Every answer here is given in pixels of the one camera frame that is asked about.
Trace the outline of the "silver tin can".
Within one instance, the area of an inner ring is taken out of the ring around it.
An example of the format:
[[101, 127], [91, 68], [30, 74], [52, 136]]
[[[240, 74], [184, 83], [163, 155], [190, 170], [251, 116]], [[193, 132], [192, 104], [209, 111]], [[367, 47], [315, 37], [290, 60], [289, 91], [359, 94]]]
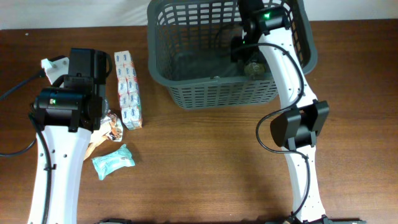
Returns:
[[248, 62], [244, 66], [244, 74], [252, 80], [261, 80], [266, 76], [266, 67], [263, 63]]

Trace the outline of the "grey plastic shopping basket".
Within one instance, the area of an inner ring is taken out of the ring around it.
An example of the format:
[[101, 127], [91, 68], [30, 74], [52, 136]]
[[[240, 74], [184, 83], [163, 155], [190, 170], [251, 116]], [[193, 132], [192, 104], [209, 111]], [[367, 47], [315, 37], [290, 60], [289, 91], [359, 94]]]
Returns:
[[252, 79], [228, 57], [242, 33], [237, 1], [151, 1], [147, 18], [150, 74], [181, 108], [255, 105], [277, 96], [270, 71]]

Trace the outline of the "Kleenex tissue multipack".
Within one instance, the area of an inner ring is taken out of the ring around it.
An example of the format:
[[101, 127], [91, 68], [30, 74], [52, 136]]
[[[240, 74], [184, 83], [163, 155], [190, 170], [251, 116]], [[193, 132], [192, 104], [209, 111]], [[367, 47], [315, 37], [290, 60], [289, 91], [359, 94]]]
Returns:
[[129, 51], [115, 52], [118, 96], [122, 122], [128, 130], [142, 128], [142, 104], [137, 73]]

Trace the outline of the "beige snack bag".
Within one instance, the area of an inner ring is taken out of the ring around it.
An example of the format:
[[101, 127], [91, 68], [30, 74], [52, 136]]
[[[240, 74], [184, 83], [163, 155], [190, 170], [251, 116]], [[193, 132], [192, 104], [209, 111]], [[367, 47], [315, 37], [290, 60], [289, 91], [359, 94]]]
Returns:
[[90, 143], [85, 153], [84, 160], [89, 158], [94, 150], [106, 140], [121, 142], [123, 138], [123, 126], [119, 117], [108, 111], [101, 119], [100, 128], [91, 135]]

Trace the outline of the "teal wet wipes packet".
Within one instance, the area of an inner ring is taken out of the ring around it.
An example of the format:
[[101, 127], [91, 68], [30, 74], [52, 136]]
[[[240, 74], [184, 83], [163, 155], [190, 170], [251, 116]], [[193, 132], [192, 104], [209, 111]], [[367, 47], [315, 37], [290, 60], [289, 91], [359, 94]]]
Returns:
[[125, 144], [110, 154], [93, 158], [92, 163], [99, 180], [104, 180], [107, 175], [120, 168], [136, 165], [132, 153]]

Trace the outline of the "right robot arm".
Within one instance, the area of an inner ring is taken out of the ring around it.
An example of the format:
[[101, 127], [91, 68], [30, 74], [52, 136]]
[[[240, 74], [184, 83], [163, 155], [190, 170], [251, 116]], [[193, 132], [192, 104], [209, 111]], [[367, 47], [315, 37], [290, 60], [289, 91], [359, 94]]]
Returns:
[[231, 56], [248, 60], [253, 53], [265, 58], [277, 87], [280, 109], [270, 131], [277, 145], [269, 152], [285, 156], [292, 184], [292, 213], [286, 223], [328, 223], [320, 199], [315, 153], [317, 136], [329, 114], [326, 101], [319, 101], [305, 79], [295, 52], [289, 13], [283, 6], [265, 7], [262, 1], [238, 1], [243, 38]]

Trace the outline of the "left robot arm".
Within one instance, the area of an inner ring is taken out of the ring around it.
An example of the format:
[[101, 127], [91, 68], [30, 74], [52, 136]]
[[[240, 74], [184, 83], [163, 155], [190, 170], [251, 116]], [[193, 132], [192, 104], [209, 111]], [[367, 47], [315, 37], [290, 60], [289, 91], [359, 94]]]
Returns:
[[38, 156], [27, 221], [76, 223], [83, 160], [106, 113], [106, 79], [113, 64], [106, 52], [79, 48], [40, 64], [41, 74], [53, 81], [29, 114]]

